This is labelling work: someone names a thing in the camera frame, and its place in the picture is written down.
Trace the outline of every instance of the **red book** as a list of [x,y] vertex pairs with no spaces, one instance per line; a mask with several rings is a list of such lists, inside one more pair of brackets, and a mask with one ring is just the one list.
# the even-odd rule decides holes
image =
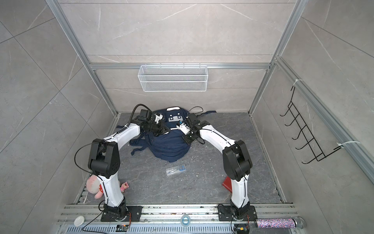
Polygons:
[[229,190],[230,192],[233,192],[233,189],[231,187],[231,179],[227,176],[225,181],[222,183],[222,185]]

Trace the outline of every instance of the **pink stuffed animal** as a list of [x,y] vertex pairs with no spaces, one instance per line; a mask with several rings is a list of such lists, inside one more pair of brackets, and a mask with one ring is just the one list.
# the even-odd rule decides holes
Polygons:
[[[120,186],[121,192],[124,192],[125,189],[129,187],[129,184],[127,182],[123,183],[122,185],[118,181],[118,185]],[[86,182],[86,188],[89,193],[96,194],[95,199],[99,199],[103,195],[103,190],[100,184],[100,180],[95,175],[91,175],[87,182]]]

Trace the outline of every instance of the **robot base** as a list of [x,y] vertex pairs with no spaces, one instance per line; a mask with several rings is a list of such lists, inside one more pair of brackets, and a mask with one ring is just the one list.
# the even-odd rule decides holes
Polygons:
[[[128,213],[131,213],[131,221],[132,222],[139,222],[141,211],[143,207],[142,206],[127,206],[127,211],[124,215],[124,219],[121,220],[121,222],[129,222],[130,221],[130,215],[127,215]],[[101,222],[117,222],[119,221],[119,217],[111,212],[108,212],[107,209],[104,209],[104,212],[101,216]]]
[[242,208],[237,208],[232,201],[230,201],[230,206],[218,205],[218,219],[220,221],[231,221],[234,218],[237,220],[247,219],[247,215],[250,221],[254,221],[257,219],[257,213],[254,206],[251,206],[248,202]]

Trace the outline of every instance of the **black mounting plate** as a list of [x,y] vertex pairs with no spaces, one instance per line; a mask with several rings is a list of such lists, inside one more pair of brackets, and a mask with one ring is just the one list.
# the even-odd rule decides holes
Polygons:
[[[230,211],[230,206],[223,206],[223,205],[218,205],[218,219],[220,221],[231,221],[233,218],[233,214]],[[249,206],[248,211],[246,212],[248,214],[249,220],[250,221],[255,221],[257,219],[257,212],[254,206]]]
[[[140,221],[140,216],[141,216],[141,211],[143,207],[142,206],[127,206],[127,212],[131,213],[131,221],[132,222],[139,222]],[[116,221],[117,217],[111,215],[110,213],[103,212],[101,216],[101,222],[117,222]],[[122,222],[129,222],[130,221],[130,216],[127,215]]]

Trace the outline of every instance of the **black metal hook rack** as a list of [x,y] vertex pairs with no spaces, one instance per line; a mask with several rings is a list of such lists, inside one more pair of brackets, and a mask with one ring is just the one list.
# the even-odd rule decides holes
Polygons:
[[[288,109],[287,109],[287,111],[286,111],[286,113],[285,113],[284,115],[280,115],[280,116],[283,117],[283,116],[285,116],[288,112],[290,112],[290,113],[292,114],[292,116],[294,117],[294,119],[292,120],[292,122],[291,122],[289,125],[285,124],[285,126],[290,126],[293,122],[296,122],[297,125],[298,125],[298,127],[300,128],[300,131],[299,131],[298,136],[297,136],[296,138],[293,138],[293,137],[292,137],[292,139],[293,139],[293,140],[297,140],[297,139],[299,138],[300,134],[302,133],[303,136],[304,136],[304,138],[305,138],[305,140],[306,140],[306,142],[307,142],[303,147],[301,147],[301,148],[295,148],[295,149],[302,149],[302,148],[304,148],[305,146],[308,145],[309,148],[311,149],[313,155],[314,155],[314,158],[313,158],[312,160],[310,160],[309,162],[302,162],[302,163],[303,163],[303,164],[308,164],[308,163],[312,162],[313,160],[321,161],[322,159],[327,158],[329,155],[331,155],[331,154],[335,153],[336,151],[338,151],[339,149],[343,148],[343,146],[338,146],[338,147],[336,147],[335,149],[333,149],[333,151],[332,151],[331,153],[329,153],[329,154],[327,154],[327,155],[323,152],[323,150],[322,150],[321,147],[319,146],[319,143],[318,143],[317,139],[314,137],[312,131],[309,129],[308,125],[306,124],[304,118],[302,117],[302,115],[300,114],[300,112],[297,110],[296,106],[295,106],[294,103],[292,102],[292,98],[294,97],[294,93],[295,93],[295,87],[294,87],[294,86],[292,86],[291,91],[292,91],[292,96],[291,96],[291,100],[290,100],[290,102],[288,103],[288,106],[287,106]],[[296,115],[295,115],[295,114],[292,112],[292,110],[291,110],[291,107],[292,107],[292,106],[295,108],[295,110],[296,110],[296,112],[297,112]],[[300,116],[301,119],[302,119],[302,122],[301,122],[301,123],[299,123],[299,122],[297,121],[297,119],[296,119],[298,116]],[[304,131],[303,131],[305,128],[308,129],[309,132],[310,132],[310,134],[312,135],[312,138],[311,138],[310,140],[308,140],[307,137],[305,136],[305,133],[304,133]],[[318,148],[321,150],[321,153],[320,153],[320,154],[316,155],[316,153],[314,152],[312,146],[310,145],[310,143],[311,143],[312,141],[315,141],[316,144],[318,145]]]

